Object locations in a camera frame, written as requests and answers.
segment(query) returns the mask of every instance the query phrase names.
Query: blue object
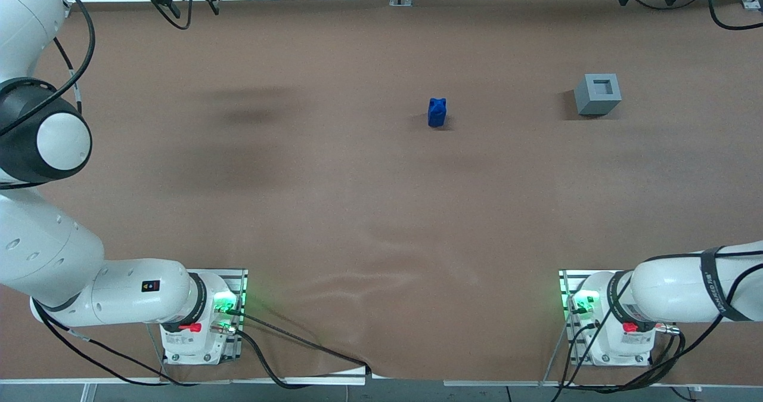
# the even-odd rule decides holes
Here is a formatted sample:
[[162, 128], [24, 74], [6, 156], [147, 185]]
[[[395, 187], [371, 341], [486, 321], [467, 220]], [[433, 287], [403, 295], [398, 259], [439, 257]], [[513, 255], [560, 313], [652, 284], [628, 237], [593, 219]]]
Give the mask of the blue object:
[[430, 109], [427, 112], [427, 122], [433, 128], [442, 127], [445, 124], [445, 116], [447, 114], [447, 108], [445, 106], [445, 98], [438, 100], [438, 98], [431, 98]]

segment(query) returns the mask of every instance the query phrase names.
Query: square hole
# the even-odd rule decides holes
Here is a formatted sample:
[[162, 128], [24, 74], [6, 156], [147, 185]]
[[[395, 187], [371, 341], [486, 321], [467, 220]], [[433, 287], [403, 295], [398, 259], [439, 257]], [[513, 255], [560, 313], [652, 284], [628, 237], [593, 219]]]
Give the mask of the square hole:
[[612, 95], [612, 82], [608, 79], [595, 79], [594, 92], [597, 95]]

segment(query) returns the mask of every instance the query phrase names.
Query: warning label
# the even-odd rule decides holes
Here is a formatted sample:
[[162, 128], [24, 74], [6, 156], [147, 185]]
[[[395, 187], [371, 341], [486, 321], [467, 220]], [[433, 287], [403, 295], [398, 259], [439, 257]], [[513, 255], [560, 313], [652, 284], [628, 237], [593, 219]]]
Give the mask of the warning label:
[[174, 345], [190, 344], [191, 342], [193, 342], [193, 338], [188, 338], [180, 334], [167, 335], [165, 338], [168, 343], [174, 344]]
[[642, 333], [623, 333], [621, 342], [624, 344], [649, 344], [652, 342], [652, 335]]

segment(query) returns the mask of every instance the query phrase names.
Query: green light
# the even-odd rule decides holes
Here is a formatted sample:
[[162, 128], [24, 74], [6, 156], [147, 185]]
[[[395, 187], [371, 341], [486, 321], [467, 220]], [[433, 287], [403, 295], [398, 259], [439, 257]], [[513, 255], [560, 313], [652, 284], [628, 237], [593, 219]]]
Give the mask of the green light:
[[236, 307], [236, 295], [229, 291], [215, 293], [212, 304], [215, 305], [215, 311], [226, 312]]
[[599, 301], [599, 292], [594, 290], [580, 290], [574, 296], [575, 305], [589, 313], [594, 311], [594, 304]]

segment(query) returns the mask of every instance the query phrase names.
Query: black strap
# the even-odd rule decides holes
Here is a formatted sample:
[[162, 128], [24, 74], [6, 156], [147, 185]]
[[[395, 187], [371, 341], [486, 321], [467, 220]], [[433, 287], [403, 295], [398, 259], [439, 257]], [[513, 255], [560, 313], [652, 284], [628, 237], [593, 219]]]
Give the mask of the black strap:
[[716, 264], [716, 254], [718, 250], [724, 246], [708, 248], [700, 254], [700, 270], [703, 274], [703, 281], [705, 283], [705, 289], [708, 290], [708, 295], [711, 297], [713, 304], [720, 315], [728, 318], [732, 321], [752, 321], [744, 314], [738, 312], [736, 308], [732, 307], [726, 300], [725, 294], [723, 294], [723, 288], [720, 285], [720, 279], [718, 277], [718, 267]]
[[620, 322], [620, 323], [634, 323], [637, 326], [638, 332], [648, 332], [655, 328], [655, 324], [651, 321], [645, 321], [643, 320], [643, 317], [638, 314], [636, 311], [628, 311], [625, 307], [622, 306], [622, 304], [619, 302], [618, 298], [618, 286], [619, 281], [622, 279], [622, 276], [624, 276], [629, 271], [618, 271], [614, 274], [612, 278], [610, 278], [610, 282], [607, 285], [607, 299], [610, 303], [610, 311], [612, 312], [612, 315]]

